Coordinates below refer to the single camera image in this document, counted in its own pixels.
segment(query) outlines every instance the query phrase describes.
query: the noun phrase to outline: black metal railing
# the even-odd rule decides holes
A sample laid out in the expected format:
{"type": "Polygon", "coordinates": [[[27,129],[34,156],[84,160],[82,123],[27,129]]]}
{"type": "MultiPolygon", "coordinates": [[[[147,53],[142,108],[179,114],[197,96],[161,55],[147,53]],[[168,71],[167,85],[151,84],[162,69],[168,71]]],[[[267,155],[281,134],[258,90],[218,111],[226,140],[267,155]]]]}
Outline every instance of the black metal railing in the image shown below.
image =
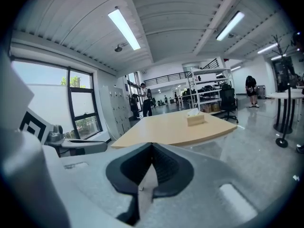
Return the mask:
{"type": "Polygon", "coordinates": [[[212,69],[219,67],[219,63],[217,59],[214,59],[213,61],[209,62],[206,66],[204,66],[201,69],[212,69]]]}
{"type": "Polygon", "coordinates": [[[169,74],[169,75],[165,75],[165,76],[161,76],[161,77],[157,77],[157,78],[144,80],[144,83],[146,84],[146,86],[152,86],[152,85],[161,84],[161,83],[165,83],[165,82],[169,82],[169,81],[173,81],[173,80],[183,79],[183,78],[187,78],[187,73],[188,72],[169,74]]]}

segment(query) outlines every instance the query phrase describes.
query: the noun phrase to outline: tree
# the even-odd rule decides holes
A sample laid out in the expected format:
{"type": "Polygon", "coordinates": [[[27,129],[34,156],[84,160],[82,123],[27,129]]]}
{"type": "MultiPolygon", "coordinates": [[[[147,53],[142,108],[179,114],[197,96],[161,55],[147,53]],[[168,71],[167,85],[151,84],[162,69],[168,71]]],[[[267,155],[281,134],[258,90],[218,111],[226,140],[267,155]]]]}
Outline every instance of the tree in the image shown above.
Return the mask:
{"type": "MultiPolygon", "coordinates": [[[[66,77],[62,77],[62,80],[60,82],[62,86],[67,85],[66,77]]],[[[74,76],[70,78],[70,87],[78,87],[78,88],[85,88],[84,85],[80,85],[80,77],[74,76]]]]}

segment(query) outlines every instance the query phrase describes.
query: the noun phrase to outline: office chair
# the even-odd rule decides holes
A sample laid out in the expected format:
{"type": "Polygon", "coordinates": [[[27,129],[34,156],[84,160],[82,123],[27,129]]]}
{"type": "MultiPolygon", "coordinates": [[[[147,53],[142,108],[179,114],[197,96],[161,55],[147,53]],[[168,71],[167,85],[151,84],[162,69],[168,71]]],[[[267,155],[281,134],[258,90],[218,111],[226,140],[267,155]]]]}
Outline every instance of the office chair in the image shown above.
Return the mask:
{"type": "Polygon", "coordinates": [[[236,116],[231,116],[230,112],[236,110],[237,106],[234,99],[234,89],[233,88],[226,88],[222,89],[219,92],[220,97],[222,98],[222,102],[220,105],[220,109],[227,112],[227,115],[221,117],[221,119],[233,119],[236,120],[238,123],[238,119],[236,116]]]}

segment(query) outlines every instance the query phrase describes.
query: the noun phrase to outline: floor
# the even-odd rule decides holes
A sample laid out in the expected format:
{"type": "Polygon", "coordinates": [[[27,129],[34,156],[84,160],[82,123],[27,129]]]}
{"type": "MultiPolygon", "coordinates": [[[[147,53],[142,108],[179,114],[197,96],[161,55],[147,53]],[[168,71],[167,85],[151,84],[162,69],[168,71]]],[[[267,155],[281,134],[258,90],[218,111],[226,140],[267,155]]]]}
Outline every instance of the floor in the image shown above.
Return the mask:
{"type": "MultiPolygon", "coordinates": [[[[293,178],[301,176],[304,167],[304,154],[296,152],[297,144],[304,143],[304,117],[293,122],[293,132],[286,135],[287,148],[276,145],[276,138],[282,134],[273,128],[276,121],[277,100],[258,100],[259,108],[248,108],[249,98],[238,96],[238,128],[213,141],[189,147],[199,152],[226,162],[237,170],[244,179],[263,193],[266,203],[276,200],[287,188],[294,185],[293,178]]],[[[152,109],[153,115],[181,110],[176,105],[160,106],[152,109]]],[[[155,182],[155,170],[150,168],[142,182],[144,190],[140,192],[141,215],[148,209],[155,182]]]]}

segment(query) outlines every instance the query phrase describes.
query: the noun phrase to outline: black shorts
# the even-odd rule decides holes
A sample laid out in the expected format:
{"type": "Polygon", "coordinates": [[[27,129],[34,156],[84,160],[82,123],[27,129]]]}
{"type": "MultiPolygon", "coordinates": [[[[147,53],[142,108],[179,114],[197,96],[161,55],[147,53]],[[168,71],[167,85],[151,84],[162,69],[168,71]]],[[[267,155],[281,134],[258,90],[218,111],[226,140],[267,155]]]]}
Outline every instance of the black shorts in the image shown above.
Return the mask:
{"type": "Polygon", "coordinates": [[[257,92],[256,91],[252,91],[252,92],[250,92],[249,90],[247,90],[247,95],[248,96],[253,96],[253,95],[257,95],[257,92]]]}

